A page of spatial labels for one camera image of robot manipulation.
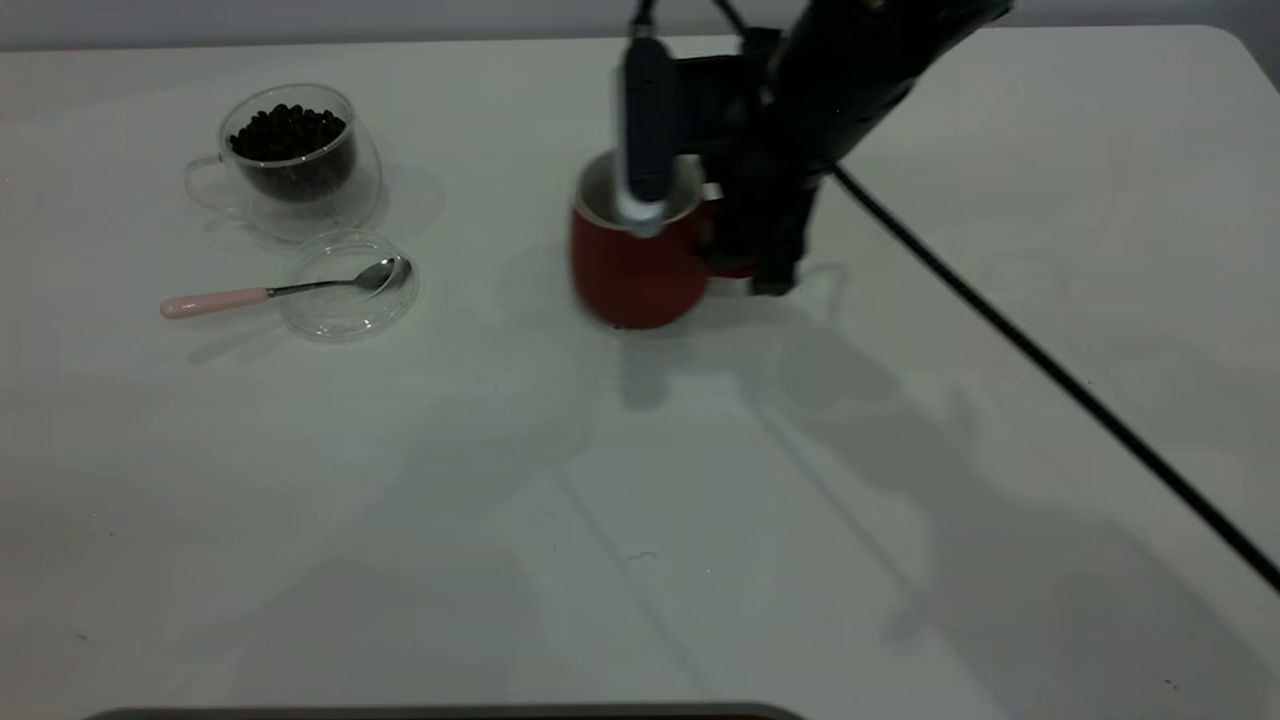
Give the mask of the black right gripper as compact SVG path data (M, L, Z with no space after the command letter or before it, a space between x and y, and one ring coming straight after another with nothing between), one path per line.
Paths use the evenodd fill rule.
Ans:
M733 54L678 59L678 122L681 151L719 183L703 186L709 273L754 273L751 295L790 293L814 195L838 160L838 35L744 28ZM756 264L748 197L762 197Z

